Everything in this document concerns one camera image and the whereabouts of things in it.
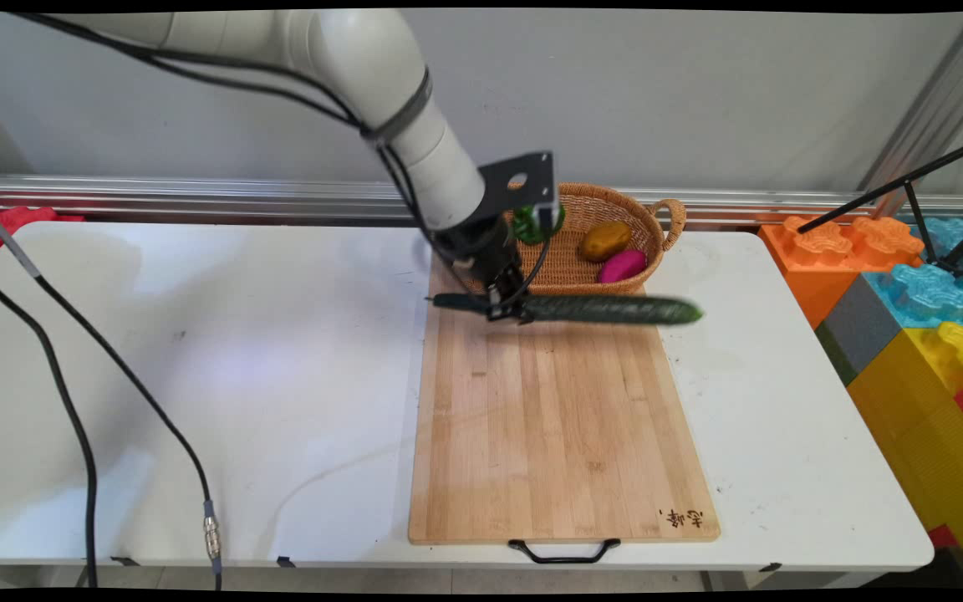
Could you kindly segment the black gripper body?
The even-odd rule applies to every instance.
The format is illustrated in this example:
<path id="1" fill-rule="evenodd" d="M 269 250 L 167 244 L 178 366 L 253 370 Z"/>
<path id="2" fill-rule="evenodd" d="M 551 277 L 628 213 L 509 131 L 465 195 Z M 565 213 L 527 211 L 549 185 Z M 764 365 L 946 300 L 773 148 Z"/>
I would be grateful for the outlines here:
<path id="1" fill-rule="evenodd" d="M 518 243 L 505 217 L 440 230 L 433 241 L 473 291 L 517 291 L 524 284 Z"/>

